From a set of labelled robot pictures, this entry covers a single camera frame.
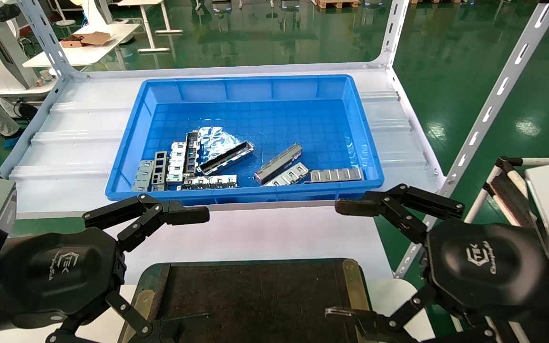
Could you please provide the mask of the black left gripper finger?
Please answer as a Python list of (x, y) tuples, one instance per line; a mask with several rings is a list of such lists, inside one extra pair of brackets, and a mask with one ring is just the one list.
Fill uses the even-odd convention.
[(130, 221), (131, 223), (117, 236), (118, 245), (125, 252), (133, 251), (164, 224), (178, 226), (207, 223), (209, 220), (209, 209), (204, 206), (187, 208), (178, 200), (161, 201), (146, 193), (111, 203), (83, 215), (86, 228), (95, 227), (100, 230)]

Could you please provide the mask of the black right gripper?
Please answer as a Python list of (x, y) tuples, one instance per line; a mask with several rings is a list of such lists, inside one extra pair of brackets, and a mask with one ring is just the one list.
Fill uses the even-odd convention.
[[(325, 317), (353, 324), (364, 340), (380, 343), (417, 343), (405, 325), (431, 301), (455, 316), (476, 314), (549, 326), (549, 258), (535, 230), (503, 223), (464, 223), (458, 219), (465, 209), (461, 202), (406, 184), (384, 192), (368, 191), (359, 199), (336, 200), (335, 211), (341, 215), (381, 216), (413, 243), (424, 243), (427, 286), (390, 317), (344, 307), (326, 308)], [(411, 210), (444, 221), (427, 232), (427, 225)], [(425, 340), (496, 341), (495, 332), (486, 325)]]

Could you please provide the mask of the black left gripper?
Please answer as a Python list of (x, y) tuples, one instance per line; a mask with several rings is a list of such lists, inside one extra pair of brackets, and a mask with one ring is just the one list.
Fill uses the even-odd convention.
[(76, 336), (109, 306), (135, 330), (130, 343), (178, 343), (183, 319), (148, 322), (117, 291), (124, 252), (97, 228), (7, 239), (0, 252), (0, 330), (62, 322), (47, 343), (92, 343)]

